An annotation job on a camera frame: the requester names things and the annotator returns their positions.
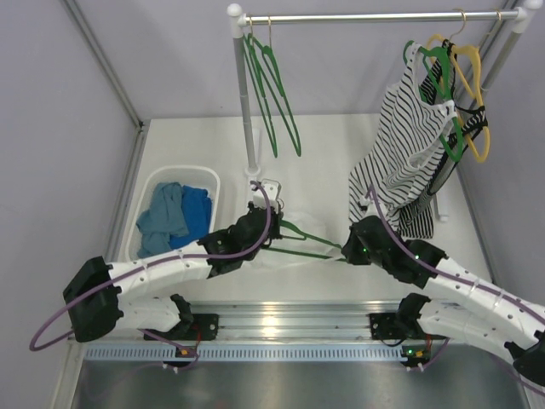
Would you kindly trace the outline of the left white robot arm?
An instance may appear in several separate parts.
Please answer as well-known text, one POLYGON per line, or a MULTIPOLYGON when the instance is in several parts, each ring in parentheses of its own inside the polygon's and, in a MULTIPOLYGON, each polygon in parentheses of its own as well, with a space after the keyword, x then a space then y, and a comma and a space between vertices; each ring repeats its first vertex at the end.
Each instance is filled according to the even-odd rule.
POLYGON ((63 291, 75 339, 87 343, 121 330, 187 336, 193 317, 176 287, 236 271, 279 236, 277 204, 248 207, 235 224, 180 249, 131 262, 86 261, 63 291))

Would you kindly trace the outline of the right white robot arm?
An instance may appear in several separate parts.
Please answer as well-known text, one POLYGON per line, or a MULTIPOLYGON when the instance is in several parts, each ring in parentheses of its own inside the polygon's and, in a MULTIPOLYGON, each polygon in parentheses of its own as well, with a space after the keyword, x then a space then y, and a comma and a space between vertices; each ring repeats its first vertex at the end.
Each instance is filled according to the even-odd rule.
POLYGON ((484 350, 544 384, 544 307, 481 279, 440 248, 403 241, 379 216, 355 222, 342 249, 352 265, 374 264, 415 291, 394 324, 405 339, 437 336, 484 350))

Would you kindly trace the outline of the white tank top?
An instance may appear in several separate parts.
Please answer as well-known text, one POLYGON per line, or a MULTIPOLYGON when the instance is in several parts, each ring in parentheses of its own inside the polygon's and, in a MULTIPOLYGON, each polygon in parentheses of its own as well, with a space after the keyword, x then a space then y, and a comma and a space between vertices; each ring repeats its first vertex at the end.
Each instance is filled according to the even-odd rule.
POLYGON ((262 249, 250 266, 255 269, 293 267, 341 257, 341 243, 326 224, 302 211, 287 211, 280 223, 282 238, 262 249))

